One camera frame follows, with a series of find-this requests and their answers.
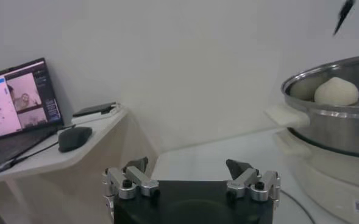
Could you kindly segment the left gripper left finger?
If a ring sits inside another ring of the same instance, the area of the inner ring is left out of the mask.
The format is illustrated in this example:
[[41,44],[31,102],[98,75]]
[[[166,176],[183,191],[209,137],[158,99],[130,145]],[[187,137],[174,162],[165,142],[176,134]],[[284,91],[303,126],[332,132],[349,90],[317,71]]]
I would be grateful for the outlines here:
[[103,196],[112,199],[118,196],[122,200],[132,200],[137,192],[148,198],[160,195],[160,186],[157,180],[149,178],[146,168],[147,157],[129,161],[123,168],[109,167],[102,173]]

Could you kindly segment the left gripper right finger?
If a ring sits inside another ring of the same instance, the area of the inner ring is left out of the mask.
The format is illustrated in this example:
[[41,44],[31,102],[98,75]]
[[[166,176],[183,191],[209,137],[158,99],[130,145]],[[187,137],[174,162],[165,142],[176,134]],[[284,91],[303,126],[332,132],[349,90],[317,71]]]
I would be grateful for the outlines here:
[[226,160],[226,166],[232,177],[226,183],[229,202],[234,203],[239,198],[244,198],[247,192],[254,201],[271,200],[273,203],[280,201],[280,175],[278,172],[268,170],[261,174],[249,163],[232,159]]

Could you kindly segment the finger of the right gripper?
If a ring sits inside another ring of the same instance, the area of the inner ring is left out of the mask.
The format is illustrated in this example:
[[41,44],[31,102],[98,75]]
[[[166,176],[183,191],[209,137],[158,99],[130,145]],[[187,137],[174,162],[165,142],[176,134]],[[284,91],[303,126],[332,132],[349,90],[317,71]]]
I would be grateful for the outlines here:
[[335,36],[338,31],[340,30],[343,22],[347,18],[349,12],[352,10],[352,7],[355,5],[356,0],[345,0],[344,4],[342,5],[339,14],[338,14],[338,21],[333,31],[333,36]]

